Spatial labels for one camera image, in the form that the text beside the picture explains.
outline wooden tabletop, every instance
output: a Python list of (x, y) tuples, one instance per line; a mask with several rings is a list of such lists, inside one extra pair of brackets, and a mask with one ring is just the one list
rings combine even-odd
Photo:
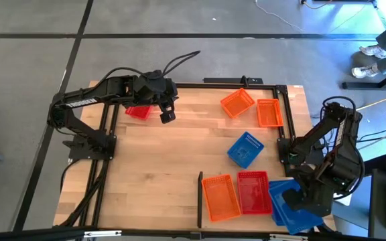
[[(304, 89), (287, 88), (296, 135), (301, 136), (312, 128)], [(234, 91), (179, 88), (176, 120), (168, 124), (161, 123), (158, 107), (153, 108), (147, 121), (131, 118), (120, 108), (117, 147), (109, 165), (99, 228), (197, 230), (198, 174), (203, 171), (206, 178), (228, 173), (236, 187), (236, 174), (243, 169), (227, 156), (227, 151), (245, 131), (265, 145), (248, 170), (266, 171), (269, 180), (287, 179), (277, 154), (278, 130), (258, 127), (255, 106), (234, 119), (221, 108), (220, 100)], [(270, 90), (247, 92), (254, 100), (273, 98)], [(97, 129), (102, 108), (101, 104), (84, 107), (81, 120)], [(284, 111), (283, 118), (288, 134)], [(63, 222), (82, 199), (90, 163), (79, 161), (68, 170), (54, 224)], [(324, 220), (335, 229), (333, 216)], [(202, 230), (285, 232), (286, 228), (276, 226), (271, 216), (241, 216), (212, 223), (203, 201)]]

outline red plastic basket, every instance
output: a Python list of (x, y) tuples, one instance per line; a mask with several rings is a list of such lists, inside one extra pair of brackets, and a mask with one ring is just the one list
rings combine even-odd
[(152, 106), (129, 107), (126, 109), (125, 114), (145, 121), (148, 119), (152, 108)]
[(224, 111), (231, 118), (235, 118), (252, 107), (254, 105), (254, 100), (243, 88), (240, 88), (228, 97), (222, 99), (220, 103)]
[(202, 186), (211, 222), (236, 218), (241, 215), (235, 188), (229, 174), (203, 179)]
[(260, 127), (282, 127), (282, 113), (278, 99), (257, 100), (257, 119)]
[(242, 214), (272, 214), (272, 199), (265, 171), (238, 172)]

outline orange basket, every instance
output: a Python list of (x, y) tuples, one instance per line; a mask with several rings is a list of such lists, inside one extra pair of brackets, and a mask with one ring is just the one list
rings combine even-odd
[(260, 127), (282, 127), (282, 114), (278, 99), (257, 100), (257, 118)]
[(235, 188), (229, 174), (205, 178), (202, 180), (202, 186), (211, 222), (241, 215)]
[(233, 92), (228, 97), (222, 99), (220, 102), (224, 111), (231, 118), (239, 116), (242, 112), (248, 110), (254, 105), (254, 100), (243, 88)]

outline blue basket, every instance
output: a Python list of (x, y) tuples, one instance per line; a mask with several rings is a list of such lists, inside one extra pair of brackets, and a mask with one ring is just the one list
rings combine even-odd
[(229, 149), (227, 155), (242, 168), (247, 168), (265, 146), (245, 132)]
[(284, 201), (282, 193), (289, 189), (300, 190), (300, 186), (295, 180), (289, 180), (281, 185), (270, 188), (272, 202), (279, 212), (282, 221), (290, 234), (297, 234), (303, 230), (308, 230), (324, 222), (321, 217), (311, 214), (306, 210), (293, 211)]
[[(287, 181), (290, 181), (290, 180), (286, 180), (286, 181), (270, 181), (269, 182), (269, 189), (272, 188), (272, 187), (276, 187), (278, 185), (281, 185), (281, 184), (283, 184), (283, 183), (285, 183)], [(284, 226), (284, 222), (282, 221), (281, 214), (279, 214), (279, 211), (275, 207), (275, 204), (273, 202), (272, 202), (272, 210), (273, 210), (273, 213), (272, 213), (273, 221), (275, 221), (277, 226)]]

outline person's foot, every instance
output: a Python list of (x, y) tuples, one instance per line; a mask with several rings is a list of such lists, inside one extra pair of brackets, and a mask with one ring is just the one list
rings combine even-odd
[(355, 78), (364, 78), (364, 77), (373, 77), (379, 73), (377, 65), (373, 64), (372, 66), (352, 68), (351, 70)]
[(373, 45), (368, 47), (360, 47), (360, 51), (367, 56), (376, 56), (378, 58), (385, 58), (386, 51), (383, 50), (379, 45)]

